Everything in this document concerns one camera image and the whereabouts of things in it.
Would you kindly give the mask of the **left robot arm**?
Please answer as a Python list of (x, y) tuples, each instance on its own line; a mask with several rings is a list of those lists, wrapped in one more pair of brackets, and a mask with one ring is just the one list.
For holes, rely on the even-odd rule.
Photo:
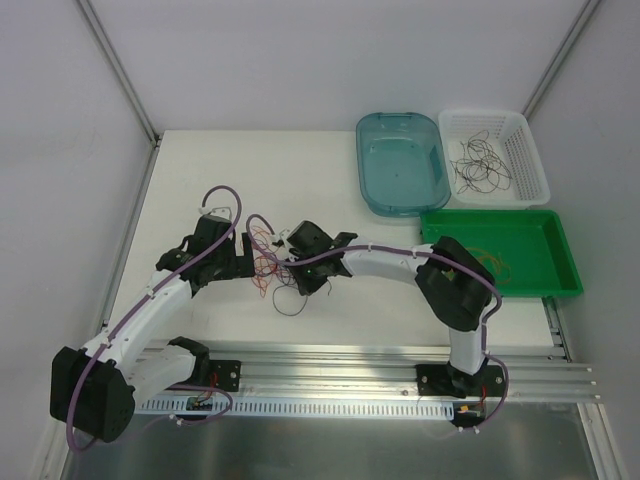
[(178, 336), (143, 360), (159, 328), (216, 281), (255, 274), (251, 240), (231, 220), (205, 214), (192, 234), (165, 252), (145, 289), (124, 317), (81, 348), (62, 348), (52, 361), (49, 412), (95, 440), (110, 443), (134, 411), (177, 384), (213, 388), (220, 380), (204, 344)]

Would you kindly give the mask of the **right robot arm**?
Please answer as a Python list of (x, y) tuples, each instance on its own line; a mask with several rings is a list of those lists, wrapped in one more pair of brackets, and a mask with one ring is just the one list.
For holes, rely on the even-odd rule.
[(501, 299), (493, 275), (457, 240), (442, 236), (432, 245), (393, 247), (350, 232), (332, 238), (304, 221), (285, 244), (293, 261), (288, 270), (303, 296), (314, 294), (335, 276), (376, 277), (416, 286), (449, 330), (449, 360), (427, 377), (428, 387), (457, 398), (479, 393), (488, 363), (487, 308)]

